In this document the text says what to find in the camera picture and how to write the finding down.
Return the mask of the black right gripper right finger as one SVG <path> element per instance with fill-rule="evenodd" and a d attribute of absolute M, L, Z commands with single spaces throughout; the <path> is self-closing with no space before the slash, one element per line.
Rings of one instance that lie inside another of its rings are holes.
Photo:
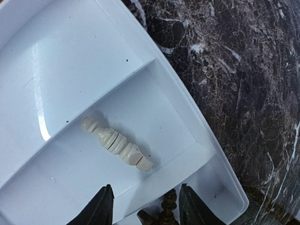
<path fill-rule="evenodd" d="M 181 225 L 225 225 L 187 184 L 182 184 L 179 194 Z"/>

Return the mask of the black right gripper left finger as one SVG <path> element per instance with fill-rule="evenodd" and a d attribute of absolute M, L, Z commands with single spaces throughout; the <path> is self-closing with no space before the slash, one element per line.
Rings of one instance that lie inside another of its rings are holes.
<path fill-rule="evenodd" d="M 113 190 L 110 184 L 102 187 L 84 209 L 67 225 L 112 225 Z"/>

